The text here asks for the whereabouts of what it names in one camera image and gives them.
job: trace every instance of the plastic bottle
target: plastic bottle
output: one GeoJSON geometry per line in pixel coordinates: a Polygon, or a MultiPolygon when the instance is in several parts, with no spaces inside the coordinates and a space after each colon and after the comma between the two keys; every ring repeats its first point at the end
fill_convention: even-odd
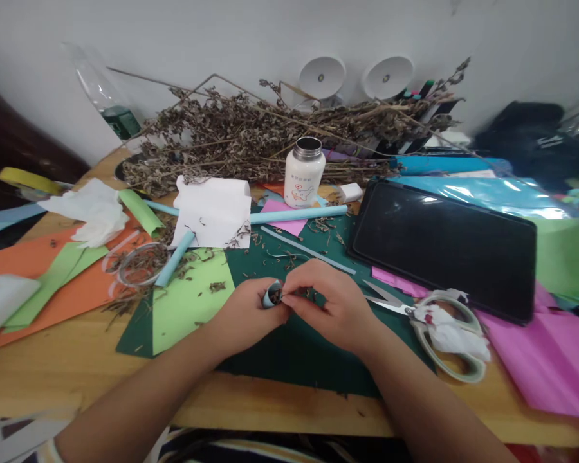
{"type": "Polygon", "coordinates": [[[313,205],[325,165],[322,142],[314,137],[299,138],[285,160],[284,197],[289,207],[304,209],[313,205]]]}
{"type": "Polygon", "coordinates": [[[75,66],[77,78],[92,104],[121,140],[128,140],[141,131],[140,124],[109,80],[90,62],[81,47],[64,43],[64,49],[75,66]]]}

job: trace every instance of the scissor blade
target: scissor blade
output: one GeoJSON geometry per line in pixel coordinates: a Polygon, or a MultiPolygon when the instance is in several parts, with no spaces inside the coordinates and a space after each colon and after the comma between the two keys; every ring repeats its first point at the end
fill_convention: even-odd
{"type": "Polygon", "coordinates": [[[400,307],[403,304],[400,304],[399,307],[395,307],[392,304],[389,304],[387,301],[382,300],[382,299],[377,299],[371,296],[365,296],[365,299],[370,300],[371,302],[375,302],[376,304],[382,306],[384,309],[388,309],[392,312],[397,312],[400,313],[401,315],[407,315],[407,313],[405,312],[405,308],[404,307],[400,307]]]}
{"type": "Polygon", "coordinates": [[[369,285],[369,287],[375,291],[376,293],[378,293],[380,296],[382,296],[384,299],[386,299],[388,304],[392,304],[392,305],[397,305],[398,307],[401,307],[403,304],[403,302],[393,296],[392,294],[390,294],[388,291],[384,291],[382,288],[380,288],[379,286],[375,286],[373,283],[370,283],[366,280],[363,280],[367,285],[369,285]]]}

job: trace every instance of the green bottle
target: green bottle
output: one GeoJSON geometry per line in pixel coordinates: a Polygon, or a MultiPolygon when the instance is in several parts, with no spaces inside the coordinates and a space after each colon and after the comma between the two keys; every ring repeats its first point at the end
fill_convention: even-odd
{"type": "Polygon", "coordinates": [[[139,122],[131,110],[122,104],[116,88],[94,67],[84,50],[71,43],[63,45],[75,66],[79,83],[105,122],[121,140],[138,134],[142,129],[139,122]]]}

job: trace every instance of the tablet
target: tablet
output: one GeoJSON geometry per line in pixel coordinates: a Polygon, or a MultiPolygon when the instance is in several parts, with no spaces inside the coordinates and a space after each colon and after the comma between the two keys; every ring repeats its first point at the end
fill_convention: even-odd
{"type": "Polygon", "coordinates": [[[459,289],[470,305],[525,325],[533,316],[532,222],[407,185],[372,181],[348,253],[429,289],[459,289]]]}

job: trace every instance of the scissors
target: scissors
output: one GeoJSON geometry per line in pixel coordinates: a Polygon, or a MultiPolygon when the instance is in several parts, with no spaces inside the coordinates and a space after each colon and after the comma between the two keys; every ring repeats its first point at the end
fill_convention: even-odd
{"type": "MultiPolygon", "coordinates": [[[[401,300],[399,300],[392,294],[388,293],[387,291],[383,290],[382,288],[375,286],[374,284],[369,283],[366,280],[363,281],[373,291],[376,291],[380,296],[384,298],[378,299],[375,297],[365,295],[366,299],[384,307],[385,309],[388,309],[392,312],[396,312],[402,315],[407,315],[410,318],[410,324],[413,326],[414,332],[416,333],[416,336],[418,337],[420,344],[423,346],[423,349],[425,350],[425,352],[427,352],[427,355],[431,357],[431,360],[433,360],[436,363],[436,365],[439,366],[446,374],[463,383],[476,384],[483,380],[484,374],[487,369],[485,362],[470,354],[456,354],[469,366],[469,371],[466,374],[460,374],[457,373],[456,371],[451,370],[444,364],[444,362],[440,360],[440,358],[433,350],[433,347],[431,347],[431,344],[429,344],[429,342],[427,341],[427,337],[425,336],[425,333],[428,332],[427,325],[425,325],[423,322],[413,319],[413,313],[414,310],[416,310],[416,308],[414,306],[405,305],[403,302],[401,302],[401,300]]],[[[478,318],[476,318],[476,315],[474,315],[472,311],[469,308],[467,308],[467,306],[465,306],[458,300],[453,299],[452,297],[429,296],[425,299],[422,299],[422,301],[420,301],[420,304],[427,305],[435,301],[446,302],[454,306],[457,310],[459,310],[459,312],[463,314],[463,316],[467,319],[467,322],[457,320],[457,323],[459,324],[459,327],[461,329],[465,331],[470,331],[478,336],[483,335],[481,324],[478,321],[478,318]]]]}

